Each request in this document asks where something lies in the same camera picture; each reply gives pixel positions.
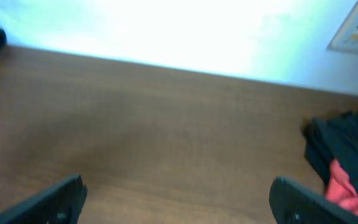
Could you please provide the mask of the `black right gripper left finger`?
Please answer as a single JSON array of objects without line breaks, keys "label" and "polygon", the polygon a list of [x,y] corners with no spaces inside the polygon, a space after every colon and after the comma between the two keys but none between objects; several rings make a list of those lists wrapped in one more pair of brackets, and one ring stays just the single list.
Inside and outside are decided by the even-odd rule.
[{"label": "black right gripper left finger", "polygon": [[81,176],[72,175],[1,212],[0,224],[77,224],[87,193]]}]

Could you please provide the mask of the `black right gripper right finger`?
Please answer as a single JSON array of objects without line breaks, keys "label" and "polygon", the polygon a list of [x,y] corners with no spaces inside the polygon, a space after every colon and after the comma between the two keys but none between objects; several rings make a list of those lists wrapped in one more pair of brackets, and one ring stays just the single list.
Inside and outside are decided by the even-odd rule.
[{"label": "black right gripper right finger", "polygon": [[286,177],[272,182],[268,201],[278,224],[358,224],[357,215]]}]

